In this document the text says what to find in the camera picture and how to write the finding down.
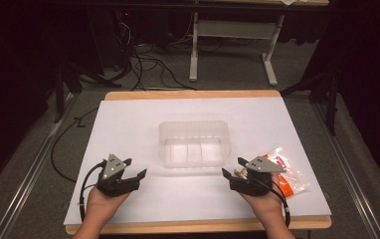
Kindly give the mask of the metal floor rail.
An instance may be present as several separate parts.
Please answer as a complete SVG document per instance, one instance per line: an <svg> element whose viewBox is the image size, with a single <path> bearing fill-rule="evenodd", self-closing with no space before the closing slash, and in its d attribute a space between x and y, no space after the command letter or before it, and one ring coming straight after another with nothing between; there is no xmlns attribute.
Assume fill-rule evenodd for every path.
<svg viewBox="0 0 380 239"><path fill-rule="evenodd" d="M323 109L318 104L313 104L311 107L315 115L318 117L320 125L324 129L333 152L336 155L339 171L342 173L342 178L368 235L371 239L380 239L380 225L376 221L376 217L370 206L369 200L360 188L360 184L342 151L341 145L339 144L336 136L331 133L330 129L326 125L325 113Z"/></svg>
<svg viewBox="0 0 380 239"><path fill-rule="evenodd" d="M47 155L55 143L55 138L77 98L78 95L72 93L67 94L66 97L61 97L62 102L65 104L65 112L60 116L57 122L52 123L48 135L39 148L39 151L29 167L24 179L22 180L22 183L17 189L5 214L0 220L0 239L7 239L9 233L11 232L20 212L22 211L31 191L33 190L33 187L36 184L44 165L48 161Z"/></svg>

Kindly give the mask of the white paper sheet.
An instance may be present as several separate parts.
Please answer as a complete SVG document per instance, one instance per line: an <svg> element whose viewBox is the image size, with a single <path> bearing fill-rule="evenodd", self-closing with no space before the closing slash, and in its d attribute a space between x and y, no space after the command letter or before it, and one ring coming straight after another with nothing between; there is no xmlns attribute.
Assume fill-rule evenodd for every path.
<svg viewBox="0 0 380 239"><path fill-rule="evenodd" d="M112 221L115 224L250 219L248 203L229 187L222 167L166 168L158 156L159 126L174 120L223 120L229 127L231 154L252 159L280 147L308 182L287 201L292 217L328 216L331 211L301 145L285 102L279 97L188 100L103 101L81 166L79 178L95 181L90 169L110 154L129 158L125 176L145 171Z"/></svg>

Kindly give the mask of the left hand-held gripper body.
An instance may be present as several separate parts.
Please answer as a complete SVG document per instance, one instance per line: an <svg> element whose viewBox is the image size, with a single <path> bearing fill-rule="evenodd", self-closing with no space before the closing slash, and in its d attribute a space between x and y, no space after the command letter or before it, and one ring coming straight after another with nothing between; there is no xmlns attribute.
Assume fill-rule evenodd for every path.
<svg viewBox="0 0 380 239"><path fill-rule="evenodd" d="M114 154L110 154L108 159L103 161L102 171L98 176L96 188L110 197L137 190L140 186L140 180L137 178L137 175L128 179L122 178L126 168L127 165L123 163L123 160Z"/></svg>

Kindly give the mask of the person's right hand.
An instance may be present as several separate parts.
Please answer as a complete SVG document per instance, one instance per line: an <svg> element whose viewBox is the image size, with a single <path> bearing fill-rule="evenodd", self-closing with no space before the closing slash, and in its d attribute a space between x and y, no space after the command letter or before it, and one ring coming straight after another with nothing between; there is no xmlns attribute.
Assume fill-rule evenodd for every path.
<svg viewBox="0 0 380 239"><path fill-rule="evenodd" d="M263 225L271 223L272 225L283 224L283 203L273 192L260 197L250 196L241 193L241 196L249 203L256 217Z"/></svg>

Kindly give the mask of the clear plastic container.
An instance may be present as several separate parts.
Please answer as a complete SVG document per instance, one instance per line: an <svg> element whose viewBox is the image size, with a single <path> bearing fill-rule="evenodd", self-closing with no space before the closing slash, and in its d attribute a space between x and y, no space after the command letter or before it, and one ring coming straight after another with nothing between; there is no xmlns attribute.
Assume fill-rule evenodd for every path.
<svg viewBox="0 0 380 239"><path fill-rule="evenodd" d="M158 130L159 159L166 168L220 167L231 153L223 120L165 121Z"/></svg>

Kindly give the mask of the clear orange snack packet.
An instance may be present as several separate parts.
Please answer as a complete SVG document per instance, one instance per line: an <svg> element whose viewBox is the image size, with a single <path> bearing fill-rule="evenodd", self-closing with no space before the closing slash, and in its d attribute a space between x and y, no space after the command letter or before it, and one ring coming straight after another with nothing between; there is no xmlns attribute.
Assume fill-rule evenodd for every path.
<svg viewBox="0 0 380 239"><path fill-rule="evenodd" d="M264 158L285 170L279 174L279 187L285 197L295 196L310 187L310 183L305 178L303 172L298 169L295 161L282 147L277 147L264 154Z"/></svg>

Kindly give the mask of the black stand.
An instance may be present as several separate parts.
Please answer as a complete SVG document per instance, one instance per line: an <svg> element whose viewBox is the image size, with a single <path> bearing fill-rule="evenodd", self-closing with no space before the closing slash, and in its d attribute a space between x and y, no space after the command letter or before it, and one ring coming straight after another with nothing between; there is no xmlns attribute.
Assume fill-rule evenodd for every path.
<svg viewBox="0 0 380 239"><path fill-rule="evenodd" d="M79 75L69 63L60 63L56 70L55 93L56 93L56 117L58 123L66 112L65 89L71 94L79 94L82 91Z"/></svg>
<svg viewBox="0 0 380 239"><path fill-rule="evenodd" d="M335 114L337 112L336 98L338 80L339 72L322 72L280 91L280 94L282 97L286 97L292 93L309 89L310 94L308 98L311 103L320 104L326 102L325 125L329 132L335 135L334 124Z"/></svg>

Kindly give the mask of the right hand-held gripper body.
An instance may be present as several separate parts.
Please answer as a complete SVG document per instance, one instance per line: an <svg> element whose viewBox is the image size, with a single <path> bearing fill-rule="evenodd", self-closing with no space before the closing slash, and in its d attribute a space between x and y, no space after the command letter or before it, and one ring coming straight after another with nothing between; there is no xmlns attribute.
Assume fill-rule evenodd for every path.
<svg viewBox="0 0 380 239"><path fill-rule="evenodd" d="M285 170L262 156L257 156L247 162L243 166L247 171L247 178L241 179L232 175L230 188L250 196L264 196L269 192L274 192L275 183L272 180L272 173Z"/></svg>

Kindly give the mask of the white metal desk frame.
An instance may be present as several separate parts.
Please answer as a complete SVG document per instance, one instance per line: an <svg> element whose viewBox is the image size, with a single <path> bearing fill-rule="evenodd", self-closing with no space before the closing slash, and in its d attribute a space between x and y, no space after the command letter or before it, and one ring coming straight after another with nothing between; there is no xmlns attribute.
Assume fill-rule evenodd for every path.
<svg viewBox="0 0 380 239"><path fill-rule="evenodd" d="M189 81L196 82L198 79L198 40L200 37L268 40L269 49L262 53L261 57L269 85L275 87L278 80L272 65L272 56L284 19L284 15L279 15L274 23L200 20L199 15L194 13Z"/></svg>

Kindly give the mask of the person's left hand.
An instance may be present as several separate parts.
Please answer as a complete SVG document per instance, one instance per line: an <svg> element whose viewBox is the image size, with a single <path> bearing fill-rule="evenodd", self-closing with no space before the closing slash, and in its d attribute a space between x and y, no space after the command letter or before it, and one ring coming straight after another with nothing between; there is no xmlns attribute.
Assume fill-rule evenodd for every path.
<svg viewBox="0 0 380 239"><path fill-rule="evenodd" d="M129 193L115 197L106 196L94 187L89 194L86 217L109 220L128 196Z"/></svg>

